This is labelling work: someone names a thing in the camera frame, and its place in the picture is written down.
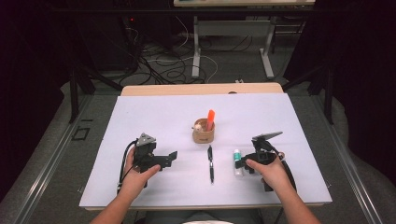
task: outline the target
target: white paper sheet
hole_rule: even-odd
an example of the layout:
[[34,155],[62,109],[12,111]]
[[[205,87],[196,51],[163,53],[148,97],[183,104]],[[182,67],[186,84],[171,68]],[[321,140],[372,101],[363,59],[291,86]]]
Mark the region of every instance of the white paper sheet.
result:
[[[209,144],[192,141],[192,126],[216,112],[213,162],[209,178]],[[105,207],[116,196],[120,164],[126,146],[147,133],[157,139],[154,154],[177,151],[172,167],[148,181],[133,207],[213,207],[278,204],[265,192],[258,174],[233,175],[233,151],[254,152],[253,136],[283,132],[269,142],[286,154],[287,163],[305,203],[330,203],[329,194],[304,132],[286,93],[238,93],[181,96],[123,96],[115,105],[80,205]]]

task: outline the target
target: white bottle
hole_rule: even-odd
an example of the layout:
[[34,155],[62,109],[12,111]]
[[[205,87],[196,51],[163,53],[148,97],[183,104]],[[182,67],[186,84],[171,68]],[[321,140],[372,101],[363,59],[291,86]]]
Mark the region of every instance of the white bottle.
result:
[[244,175],[244,171],[243,171],[242,167],[238,168],[238,169],[235,168],[235,162],[240,161],[241,158],[242,158],[241,151],[239,151],[239,149],[234,150],[233,151],[233,174],[237,177]]

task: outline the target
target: cable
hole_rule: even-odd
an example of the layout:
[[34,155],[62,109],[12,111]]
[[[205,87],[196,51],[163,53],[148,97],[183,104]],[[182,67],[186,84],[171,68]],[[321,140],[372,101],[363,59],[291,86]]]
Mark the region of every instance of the cable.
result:
[[131,168],[124,174],[124,170],[123,170],[123,169],[124,169],[124,167],[125,167],[126,157],[127,157],[127,155],[128,155],[129,148],[131,147],[131,145],[135,145],[135,144],[137,143],[137,140],[138,140],[138,139],[134,140],[133,142],[131,142],[130,144],[128,144],[128,146],[125,148],[124,155],[123,155],[123,157],[122,157],[122,163],[121,163],[121,169],[120,169],[120,179],[119,179],[119,184],[118,184],[118,186],[117,186],[117,194],[119,194],[119,192],[120,192],[123,179],[125,178],[125,176],[128,175],[128,173],[129,173],[129,172],[131,171],[131,169],[133,168],[133,167],[131,167]]

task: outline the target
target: orange marker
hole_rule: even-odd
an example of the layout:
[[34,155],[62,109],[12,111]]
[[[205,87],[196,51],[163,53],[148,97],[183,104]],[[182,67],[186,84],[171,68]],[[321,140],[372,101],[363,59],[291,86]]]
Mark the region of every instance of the orange marker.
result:
[[206,131],[207,132],[212,131],[214,120],[215,120],[215,111],[213,111],[211,109],[211,110],[209,110],[209,113],[207,114],[207,122],[206,122]]

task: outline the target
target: cup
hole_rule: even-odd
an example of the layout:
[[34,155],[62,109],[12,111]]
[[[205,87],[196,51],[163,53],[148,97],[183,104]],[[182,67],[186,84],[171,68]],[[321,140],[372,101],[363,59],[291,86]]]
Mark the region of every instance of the cup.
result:
[[195,143],[205,144],[205,143],[213,142],[213,139],[215,138],[216,125],[213,122],[212,130],[207,131],[206,123],[207,123],[207,119],[198,119],[195,121],[194,126],[192,127],[193,129],[192,139],[194,140]]

